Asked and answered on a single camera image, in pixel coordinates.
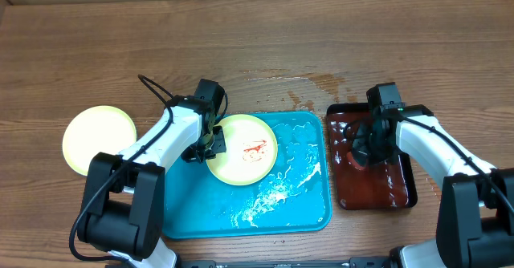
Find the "red and black sponge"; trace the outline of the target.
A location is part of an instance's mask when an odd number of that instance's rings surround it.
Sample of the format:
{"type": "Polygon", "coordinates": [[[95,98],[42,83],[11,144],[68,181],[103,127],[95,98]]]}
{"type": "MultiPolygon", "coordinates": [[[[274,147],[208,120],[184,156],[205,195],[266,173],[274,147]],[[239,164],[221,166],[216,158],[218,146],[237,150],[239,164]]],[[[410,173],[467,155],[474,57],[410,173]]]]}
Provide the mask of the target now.
{"type": "Polygon", "coordinates": [[[347,161],[350,165],[352,165],[355,169],[363,170],[367,166],[367,156],[360,152],[350,151],[346,154],[347,161]]]}

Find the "yellow plate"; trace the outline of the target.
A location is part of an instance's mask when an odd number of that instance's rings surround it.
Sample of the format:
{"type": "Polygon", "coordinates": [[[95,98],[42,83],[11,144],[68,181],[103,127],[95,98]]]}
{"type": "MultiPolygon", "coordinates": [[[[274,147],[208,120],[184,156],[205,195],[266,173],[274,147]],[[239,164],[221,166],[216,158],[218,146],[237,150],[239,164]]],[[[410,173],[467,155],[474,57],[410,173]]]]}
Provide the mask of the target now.
{"type": "Polygon", "coordinates": [[[228,185],[250,185],[273,168],[278,143],[268,124],[256,116],[238,114],[220,121],[226,151],[207,161],[211,173],[228,185]]]}
{"type": "Polygon", "coordinates": [[[67,126],[62,140],[63,156],[76,173],[87,176],[97,153],[117,154],[136,140],[136,126],[124,111],[113,106],[95,106],[82,111],[67,126]]]}

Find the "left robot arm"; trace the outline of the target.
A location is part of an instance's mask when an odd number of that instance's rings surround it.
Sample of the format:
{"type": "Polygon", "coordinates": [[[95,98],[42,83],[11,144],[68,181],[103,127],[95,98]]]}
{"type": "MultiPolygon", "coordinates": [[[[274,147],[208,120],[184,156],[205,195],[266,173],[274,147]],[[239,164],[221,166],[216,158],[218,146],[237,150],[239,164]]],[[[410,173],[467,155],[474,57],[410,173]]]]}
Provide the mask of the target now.
{"type": "Polygon", "coordinates": [[[177,267],[161,238],[165,175],[176,160],[202,163],[226,151],[222,127],[228,96],[201,79],[193,95],[172,95],[144,75],[139,80],[163,103],[158,122],[129,148],[96,154],[88,167],[69,250],[108,267],[177,267]]]}

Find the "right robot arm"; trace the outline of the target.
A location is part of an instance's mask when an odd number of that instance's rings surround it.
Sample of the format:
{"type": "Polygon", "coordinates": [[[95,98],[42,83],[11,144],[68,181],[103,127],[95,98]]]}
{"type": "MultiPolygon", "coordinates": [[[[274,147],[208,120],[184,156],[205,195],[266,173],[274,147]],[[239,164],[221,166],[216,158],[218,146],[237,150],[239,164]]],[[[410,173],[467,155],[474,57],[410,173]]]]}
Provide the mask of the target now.
{"type": "Polygon", "coordinates": [[[513,264],[513,171],[465,149],[434,113],[402,101],[395,83],[366,92],[369,115],[348,123],[349,162],[363,169],[400,153],[441,189],[433,240],[391,250],[384,267],[506,267],[513,264]]]}

